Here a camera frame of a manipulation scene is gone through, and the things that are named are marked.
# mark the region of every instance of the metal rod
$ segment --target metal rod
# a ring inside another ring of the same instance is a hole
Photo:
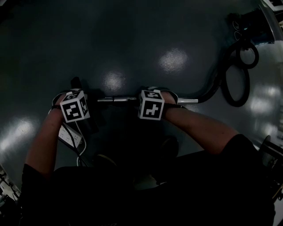
[[[128,102],[128,101],[135,101],[137,100],[136,97],[106,97],[97,99],[97,102],[99,103],[105,103],[105,102]],[[179,98],[178,104],[192,104],[192,103],[198,103],[198,99],[188,99],[188,98]]]

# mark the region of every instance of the dark green floor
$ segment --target dark green floor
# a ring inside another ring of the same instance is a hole
[[[221,49],[235,41],[227,15],[244,14],[257,5],[250,0],[31,0],[15,6],[0,24],[1,165],[20,187],[32,139],[52,98],[70,88],[74,76],[106,96],[134,95],[141,86],[163,86],[183,94],[203,91]],[[220,90],[209,101],[187,107],[259,142],[274,135],[281,95],[280,45],[259,46],[260,61],[249,70],[251,93],[243,107],[229,106]],[[245,52],[243,58],[253,55]],[[239,71],[231,68],[229,73],[231,92],[240,97]],[[89,162],[96,151],[125,145],[128,134],[138,134],[129,112],[113,106],[102,110],[106,124],[87,136]],[[151,124],[146,126],[155,133]],[[201,149],[168,123],[158,126],[164,134],[178,137],[180,155]],[[135,152],[138,146],[130,148]],[[56,167],[75,164],[75,154],[59,143]]]

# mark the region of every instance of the black shoe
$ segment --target black shoe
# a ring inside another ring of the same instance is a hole
[[[161,142],[151,162],[150,172],[157,181],[156,184],[167,182],[171,175],[171,168],[178,155],[179,143],[176,137],[167,136]]]

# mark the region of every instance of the power strip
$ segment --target power strip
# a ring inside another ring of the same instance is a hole
[[[75,145],[76,145],[76,147],[78,147],[80,142],[81,142],[81,138],[82,138],[81,134],[79,134],[77,131],[73,130],[66,123],[64,123],[64,125],[68,128],[68,130],[72,134],[72,137],[74,139]],[[62,141],[63,143],[74,147],[72,139],[71,139],[69,133],[65,130],[65,128],[63,126],[61,126],[61,128],[60,128],[60,131],[59,131],[59,134],[58,134],[58,139],[60,141]]]

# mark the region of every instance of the skin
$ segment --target skin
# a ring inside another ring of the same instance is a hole
[[[175,104],[168,92],[162,92],[162,96],[166,103]],[[59,105],[64,97],[65,95],[62,95],[56,105]],[[164,118],[182,129],[211,154],[220,154],[225,145],[238,134],[237,131],[217,120],[186,109],[170,108],[166,111]],[[54,171],[57,137],[63,121],[61,110],[51,110],[26,158],[26,164],[37,170],[47,180],[51,178]]]

